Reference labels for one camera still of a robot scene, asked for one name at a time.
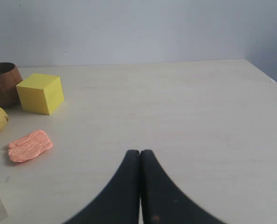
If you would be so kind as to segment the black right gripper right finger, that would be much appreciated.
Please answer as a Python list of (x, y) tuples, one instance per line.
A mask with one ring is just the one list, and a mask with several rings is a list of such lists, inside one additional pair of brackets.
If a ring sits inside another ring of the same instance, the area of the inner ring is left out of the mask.
[(187, 197), (170, 179), (152, 150), (140, 154), (141, 205), (145, 224), (222, 224)]

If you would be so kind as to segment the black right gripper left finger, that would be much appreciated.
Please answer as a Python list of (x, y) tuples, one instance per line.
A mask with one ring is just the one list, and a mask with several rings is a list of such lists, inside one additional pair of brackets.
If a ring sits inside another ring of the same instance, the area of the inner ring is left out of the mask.
[(140, 209), (140, 152), (128, 150), (104, 189), (67, 224), (137, 224)]

